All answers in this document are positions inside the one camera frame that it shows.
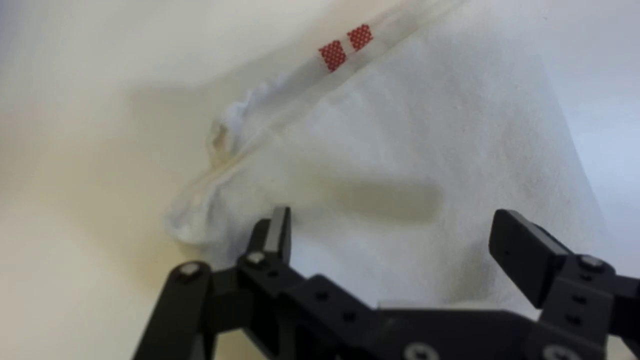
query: black bracket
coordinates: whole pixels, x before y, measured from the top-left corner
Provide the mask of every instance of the black bracket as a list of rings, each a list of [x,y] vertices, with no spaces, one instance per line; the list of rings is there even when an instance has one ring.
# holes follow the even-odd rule
[[[490,254],[541,308],[538,321],[512,311],[372,310],[332,279],[291,269],[290,241],[290,210],[276,207],[234,267],[173,267],[134,360],[210,360],[216,333],[234,328],[278,360],[601,360],[608,333],[640,354],[640,281],[571,254],[510,210],[494,215]]]

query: white background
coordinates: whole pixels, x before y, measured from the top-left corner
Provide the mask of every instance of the white background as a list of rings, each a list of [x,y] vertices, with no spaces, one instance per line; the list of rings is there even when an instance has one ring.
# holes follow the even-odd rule
[[[390,4],[0,0],[0,357],[129,357],[211,114]],[[640,2],[517,6],[640,275]]]

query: bolt hole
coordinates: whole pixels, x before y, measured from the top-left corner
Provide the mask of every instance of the bolt hole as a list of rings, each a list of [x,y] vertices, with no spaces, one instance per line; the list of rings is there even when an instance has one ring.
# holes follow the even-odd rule
[[[327,300],[327,292],[316,292],[316,300],[317,302],[325,302]]]
[[[585,303],[585,302],[587,302],[584,296],[571,296],[571,300],[574,300],[576,303]]]
[[[430,354],[427,352],[415,352],[413,357],[415,360],[430,360]]]
[[[344,321],[355,321],[357,315],[355,315],[355,311],[341,311],[341,319],[344,319]]]
[[[577,315],[564,315],[564,319],[565,319],[568,323],[571,323],[571,325],[581,325],[581,317],[577,317]]]

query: white towel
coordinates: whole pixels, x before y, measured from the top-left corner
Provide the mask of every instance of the white towel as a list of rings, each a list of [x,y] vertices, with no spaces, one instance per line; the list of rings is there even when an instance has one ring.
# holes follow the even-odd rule
[[[291,266],[368,303],[530,311],[485,250],[495,207],[576,252],[608,241],[543,69],[502,13],[494,0],[408,2],[354,23],[364,47],[340,36],[344,56],[258,83],[216,120],[211,170],[170,229],[223,267],[288,204]]]

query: red marking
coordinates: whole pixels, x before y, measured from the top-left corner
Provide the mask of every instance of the red marking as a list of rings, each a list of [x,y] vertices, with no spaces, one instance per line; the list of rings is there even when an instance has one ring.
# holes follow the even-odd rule
[[[340,40],[334,40],[334,42],[322,46],[320,53],[322,53],[323,63],[330,72],[334,72],[335,68],[340,68],[346,62],[346,53],[344,53]]]
[[[354,50],[357,51],[359,47],[364,47],[368,42],[373,40],[373,33],[368,28],[368,23],[362,23],[362,26],[347,31],[347,40],[351,42]]]

